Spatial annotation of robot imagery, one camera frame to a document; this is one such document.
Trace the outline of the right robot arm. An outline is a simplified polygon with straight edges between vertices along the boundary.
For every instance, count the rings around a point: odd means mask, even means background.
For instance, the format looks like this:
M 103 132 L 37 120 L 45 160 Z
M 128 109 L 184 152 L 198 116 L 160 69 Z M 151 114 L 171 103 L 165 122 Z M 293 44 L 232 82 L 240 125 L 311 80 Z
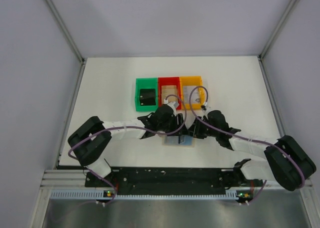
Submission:
M 223 148 L 250 154 L 238 161 L 233 171 L 246 180 L 276 181 L 289 191 L 301 188 L 317 168 L 296 140 L 284 135 L 278 139 L 250 136 L 230 127 L 219 110 L 206 110 L 188 128 L 193 138 L 213 137 Z

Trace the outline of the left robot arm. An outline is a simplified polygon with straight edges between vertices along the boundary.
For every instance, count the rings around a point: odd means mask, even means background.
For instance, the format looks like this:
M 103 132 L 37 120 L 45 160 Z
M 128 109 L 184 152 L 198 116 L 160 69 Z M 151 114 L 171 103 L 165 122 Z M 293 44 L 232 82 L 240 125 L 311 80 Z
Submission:
M 122 139 L 146 139 L 155 135 L 187 135 L 186 115 L 177 113 L 174 102 L 164 104 L 155 112 L 123 122 L 103 122 L 89 118 L 68 139 L 68 155 L 92 174 L 105 178 L 112 169 L 102 154 L 109 143 Z

